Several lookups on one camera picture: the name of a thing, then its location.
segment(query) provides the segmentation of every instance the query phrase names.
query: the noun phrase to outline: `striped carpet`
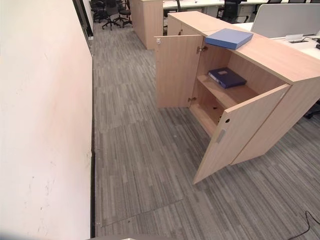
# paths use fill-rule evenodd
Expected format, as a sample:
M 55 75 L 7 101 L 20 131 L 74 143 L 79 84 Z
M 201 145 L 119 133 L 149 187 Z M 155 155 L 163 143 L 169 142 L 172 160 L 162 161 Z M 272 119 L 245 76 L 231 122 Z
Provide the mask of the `striped carpet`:
M 210 138 L 187 108 L 157 109 L 155 59 L 130 25 L 92 43 L 96 236 L 283 240 L 320 220 L 320 115 L 301 119 L 267 154 L 196 185 Z M 300 240 L 319 239 L 320 226 Z

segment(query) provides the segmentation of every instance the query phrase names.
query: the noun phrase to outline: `wall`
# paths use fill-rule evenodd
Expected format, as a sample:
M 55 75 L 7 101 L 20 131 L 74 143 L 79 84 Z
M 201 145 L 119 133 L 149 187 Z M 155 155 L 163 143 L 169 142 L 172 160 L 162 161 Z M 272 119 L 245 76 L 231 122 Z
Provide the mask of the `wall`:
M 94 17 L 93 17 L 92 12 L 91 12 L 91 7 L 90 7 L 89 0 L 83 0 L 83 5 L 84 5 L 85 12 L 86 12 L 86 15 L 87 15 L 88 20 L 89 20 L 89 24 L 90 24 L 91 30 L 93 32 L 94 31 Z
M 92 57 L 73 2 L 0 4 L 0 230 L 88 239 Z

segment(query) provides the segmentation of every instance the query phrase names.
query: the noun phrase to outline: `office chair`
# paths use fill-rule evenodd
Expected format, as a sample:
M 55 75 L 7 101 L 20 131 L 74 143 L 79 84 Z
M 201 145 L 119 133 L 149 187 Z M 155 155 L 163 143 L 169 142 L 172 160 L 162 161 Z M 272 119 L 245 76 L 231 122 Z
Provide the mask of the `office chair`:
M 90 2 L 91 11 L 93 12 L 93 22 L 96 20 L 100 21 L 103 19 L 99 14 L 99 11 L 103 11 L 105 9 L 105 3 L 101 0 L 92 0 Z
M 268 1 L 266 2 L 266 4 L 280 4 L 281 1 L 282 1 L 282 0 L 268 0 Z M 252 12 L 253 14 L 257 15 L 257 13 L 258 13 L 258 7 L 259 7 L 259 5 L 256 4 L 256 5 L 255 5 L 255 10 Z
M 114 19 L 114 21 L 120 20 L 120 22 L 122 22 L 122 27 L 124 28 L 125 25 L 132 24 L 130 16 L 131 16 L 130 1 L 126 0 L 125 2 L 119 4 L 119 17 Z
M 289 0 L 288 4 L 304 4 L 306 0 Z
M 319 105 L 320 106 L 320 100 L 316 101 L 315 105 Z M 316 110 L 313 111 L 312 108 L 304 115 L 305 118 L 310 119 L 312 118 L 314 115 L 316 114 L 320 114 L 320 110 Z
M 111 31 L 112 31 L 112 24 L 117 25 L 121 28 L 120 24 L 118 24 L 114 20 L 111 20 L 112 15 L 119 13 L 116 0 L 104 0 L 104 4 L 105 4 L 105 10 L 103 11 L 103 16 L 107 22 L 106 24 L 102 25 L 102 29 L 104 29 L 105 26 L 108 26 L 108 24 L 110 24 Z
M 224 10 L 221 17 L 221 20 L 231 23 L 231 24 L 238 24 L 237 18 L 238 17 L 245 17 L 244 22 L 246 23 L 249 19 L 249 16 L 241 16 L 238 15 L 239 4 L 241 0 L 224 0 Z
M 126 3 L 125 2 L 122 2 L 122 0 L 116 0 L 116 4 L 118 6 L 118 17 L 113 19 L 113 21 L 117 22 L 120 20 L 120 22 L 123 22 L 123 21 L 127 21 L 128 19 L 127 18 L 124 18 L 122 17 L 120 14 L 120 11 L 124 11 L 127 9 L 126 7 Z

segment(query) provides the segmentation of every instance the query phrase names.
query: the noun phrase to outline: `cabinet top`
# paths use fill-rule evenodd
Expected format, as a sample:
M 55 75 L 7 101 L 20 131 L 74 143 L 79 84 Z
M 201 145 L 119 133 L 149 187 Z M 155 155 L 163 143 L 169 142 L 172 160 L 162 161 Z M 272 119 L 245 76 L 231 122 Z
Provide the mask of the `cabinet top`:
M 198 11 L 176 12 L 168 15 L 204 37 L 225 28 L 248 32 Z M 254 32 L 249 42 L 230 51 L 290 84 L 308 79 L 320 80 L 319 59 Z

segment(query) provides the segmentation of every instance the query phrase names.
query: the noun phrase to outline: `gray desk partition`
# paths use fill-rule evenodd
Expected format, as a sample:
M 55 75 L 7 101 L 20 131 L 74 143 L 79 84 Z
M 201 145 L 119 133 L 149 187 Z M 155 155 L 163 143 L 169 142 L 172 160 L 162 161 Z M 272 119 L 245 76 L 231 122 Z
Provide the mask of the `gray desk partition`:
M 320 30 L 320 3 L 263 4 L 251 31 L 267 38 L 316 34 Z

